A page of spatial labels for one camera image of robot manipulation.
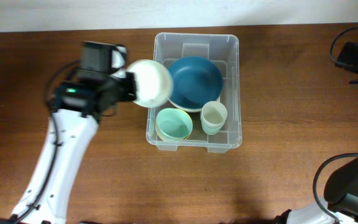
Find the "white plastic bowl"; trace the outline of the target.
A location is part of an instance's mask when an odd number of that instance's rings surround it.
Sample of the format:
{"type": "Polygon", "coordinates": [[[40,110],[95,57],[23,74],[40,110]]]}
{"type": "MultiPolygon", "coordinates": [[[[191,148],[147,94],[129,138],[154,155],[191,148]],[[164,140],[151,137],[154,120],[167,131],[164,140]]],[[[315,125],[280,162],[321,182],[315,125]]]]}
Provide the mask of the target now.
{"type": "Polygon", "coordinates": [[[137,60],[127,67],[134,74],[136,85],[135,104],[145,108],[156,108],[165,104],[173,92],[170,72],[161,63],[153,60],[137,60]]]}

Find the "cream plastic cup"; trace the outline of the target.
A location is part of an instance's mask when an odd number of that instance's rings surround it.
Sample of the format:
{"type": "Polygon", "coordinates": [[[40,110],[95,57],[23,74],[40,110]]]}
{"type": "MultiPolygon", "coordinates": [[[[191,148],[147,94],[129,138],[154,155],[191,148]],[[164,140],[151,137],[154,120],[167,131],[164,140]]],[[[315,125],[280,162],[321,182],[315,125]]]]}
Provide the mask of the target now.
{"type": "Polygon", "coordinates": [[[207,102],[201,110],[201,119],[206,124],[218,126],[224,124],[228,116],[226,107],[218,101],[207,102]]]}

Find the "green plastic cup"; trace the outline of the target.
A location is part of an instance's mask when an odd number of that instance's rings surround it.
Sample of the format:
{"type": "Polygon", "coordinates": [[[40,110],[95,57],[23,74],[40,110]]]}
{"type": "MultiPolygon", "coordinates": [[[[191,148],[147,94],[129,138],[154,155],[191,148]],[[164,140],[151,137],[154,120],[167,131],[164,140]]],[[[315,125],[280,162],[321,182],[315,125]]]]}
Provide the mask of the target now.
{"type": "Polygon", "coordinates": [[[207,135],[215,135],[218,133],[218,131],[220,131],[220,129],[222,128],[222,126],[220,127],[209,127],[208,125],[206,125],[204,122],[201,123],[202,129],[203,131],[207,134],[207,135]]]}

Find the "grey plastic cup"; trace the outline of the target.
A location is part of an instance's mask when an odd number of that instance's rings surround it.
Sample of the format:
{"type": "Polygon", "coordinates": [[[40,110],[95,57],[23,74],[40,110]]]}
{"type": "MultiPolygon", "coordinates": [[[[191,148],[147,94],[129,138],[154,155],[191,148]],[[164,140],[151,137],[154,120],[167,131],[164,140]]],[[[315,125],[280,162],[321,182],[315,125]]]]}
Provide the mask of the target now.
{"type": "Polygon", "coordinates": [[[207,128],[211,128],[211,129],[221,128],[224,125],[225,122],[226,121],[224,120],[223,122],[215,124],[215,123],[211,123],[211,122],[207,121],[204,118],[204,116],[201,116],[201,124],[203,126],[206,126],[207,128]]]}

